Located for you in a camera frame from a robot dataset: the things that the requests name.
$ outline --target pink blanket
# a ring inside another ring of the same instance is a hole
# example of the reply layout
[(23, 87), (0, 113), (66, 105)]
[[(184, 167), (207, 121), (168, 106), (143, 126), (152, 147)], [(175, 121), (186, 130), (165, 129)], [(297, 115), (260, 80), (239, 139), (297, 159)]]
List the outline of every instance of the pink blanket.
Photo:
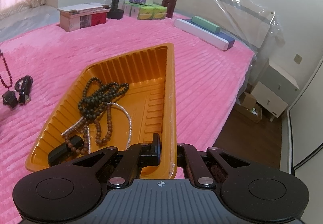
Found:
[[(130, 17), (70, 33), (56, 24), (1, 45), (14, 80), (34, 79), (31, 102), (0, 104), (0, 224), (21, 218), (12, 201), (16, 182), (29, 172), (26, 157), (63, 93), (85, 66), (118, 54), (170, 42), (175, 47), (177, 142), (212, 146), (242, 86), (254, 53), (239, 41), (222, 52), (173, 27), (173, 20)], [(0, 74), (8, 82), (2, 60)], [(0, 94), (5, 88), (0, 86)]]

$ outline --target wooden floor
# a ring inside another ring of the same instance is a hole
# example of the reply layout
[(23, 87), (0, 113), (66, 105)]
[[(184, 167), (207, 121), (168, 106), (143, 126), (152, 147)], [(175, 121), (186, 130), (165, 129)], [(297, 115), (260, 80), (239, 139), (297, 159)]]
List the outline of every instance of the wooden floor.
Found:
[(279, 168), (281, 152), (281, 119), (269, 121), (263, 109), (262, 120), (256, 124), (232, 110), (214, 146), (240, 158)]

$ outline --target wall switch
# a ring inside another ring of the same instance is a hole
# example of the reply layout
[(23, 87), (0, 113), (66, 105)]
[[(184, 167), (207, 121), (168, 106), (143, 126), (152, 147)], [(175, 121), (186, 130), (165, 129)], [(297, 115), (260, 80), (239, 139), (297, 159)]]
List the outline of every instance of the wall switch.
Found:
[(296, 54), (296, 56), (294, 58), (294, 62), (299, 65), (302, 60), (303, 60), (303, 58), (299, 54)]

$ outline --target orange plastic tray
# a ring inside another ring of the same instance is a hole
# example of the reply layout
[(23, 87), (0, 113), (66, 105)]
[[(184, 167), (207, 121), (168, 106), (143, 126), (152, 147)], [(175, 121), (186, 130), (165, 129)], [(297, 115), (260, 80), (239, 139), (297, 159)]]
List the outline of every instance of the orange plastic tray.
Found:
[[(145, 167), (141, 178), (173, 178), (176, 174), (176, 107), (173, 44), (161, 44), (133, 51), (97, 62), (85, 68), (62, 97), (44, 125), (26, 160), (26, 168), (38, 171), (49, 167), (48, 153), (63, 143), (61, 133), (80, 119), (78, 102), (91, 77), (104, 83), (129, 83), (126, 95), (117, 103), (122, 105), (132, 119), (130, 145), (152, 142), (153, 133), (160, 134), (162, 156), (158, 167)], [(98, 87), (92, 85), (92, 94)], [(107, 146), (125, 150), (129, 122), (124, 113), (111, 106), (113, 132)], [(107, 132), (106, 113), (99, 120), (102, 135)], [(91, 151), (97, 151), (95, 126), (91, 124)]]

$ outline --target bed headboard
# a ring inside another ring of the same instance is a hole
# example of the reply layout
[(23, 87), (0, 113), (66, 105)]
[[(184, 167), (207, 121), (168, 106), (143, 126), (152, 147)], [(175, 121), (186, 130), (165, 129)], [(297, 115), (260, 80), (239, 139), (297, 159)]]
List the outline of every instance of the bed headboard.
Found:
[(177, 0), (176, 9), (216, 23), (254, 50), (263, 44), (275, 16), (249, 0)]

